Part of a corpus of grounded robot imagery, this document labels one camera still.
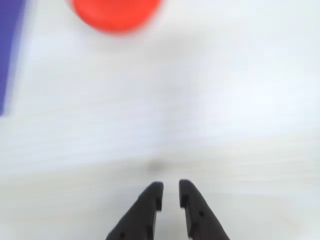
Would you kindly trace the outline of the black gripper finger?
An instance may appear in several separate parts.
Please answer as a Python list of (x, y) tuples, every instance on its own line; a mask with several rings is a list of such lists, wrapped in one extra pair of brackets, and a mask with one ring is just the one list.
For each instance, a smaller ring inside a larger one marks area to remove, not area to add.
[(109, 232), (106, 240), (153, 240), (157, 212), (162, 210), (164, 184), (154, 181)]
[(179, 204), (185, 211), (187, 235), (190, 239), (230, 239), (205, 198), (188, 179), (179, 181)]

